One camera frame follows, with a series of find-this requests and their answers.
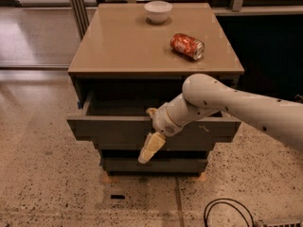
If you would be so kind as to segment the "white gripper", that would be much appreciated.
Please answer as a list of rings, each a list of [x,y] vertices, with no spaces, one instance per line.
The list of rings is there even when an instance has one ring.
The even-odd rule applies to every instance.
[[[153,155],[165,145],[166,136],[172,137],[183,129],[170,119],[167,106],[168,104],[165,103],[158,109],[148,108],[146,110],[146,114],[152,119],[153,128],[158,132],[150,132],[147,135],[144,146],[140,150],[138,157],[138,162],[140,164],[146,164]]]

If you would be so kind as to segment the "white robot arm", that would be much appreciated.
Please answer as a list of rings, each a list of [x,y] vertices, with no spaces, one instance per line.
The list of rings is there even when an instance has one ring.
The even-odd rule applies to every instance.
[[[154,133],[149,133],[138,162],[146,164],[166,139],[193,121],[217,111],[228,113],[277,141],[303,151],[303,104],[256,95],[225,86],[206,74],[189,76],[182,93],[161,107],[149,108]]]

